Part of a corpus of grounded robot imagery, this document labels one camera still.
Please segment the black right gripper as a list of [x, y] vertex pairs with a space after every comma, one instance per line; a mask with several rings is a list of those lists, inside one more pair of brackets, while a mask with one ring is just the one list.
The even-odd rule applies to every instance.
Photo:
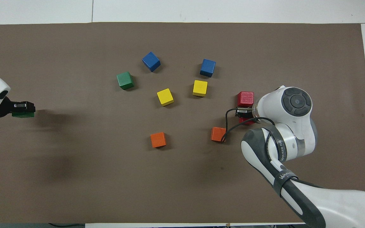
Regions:
[[236, 107], [236, 117], [251, 119], [254, 118], [253, 108], [251, 107]]

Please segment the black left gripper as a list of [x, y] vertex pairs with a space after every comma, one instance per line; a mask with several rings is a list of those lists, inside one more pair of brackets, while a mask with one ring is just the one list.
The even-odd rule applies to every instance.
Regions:
[[4, 97], [0, 104], [0, 118], [5, 117], [11, 112], [35, 112], [36, 107], [32, 102], [12, 102], [8, 97]]

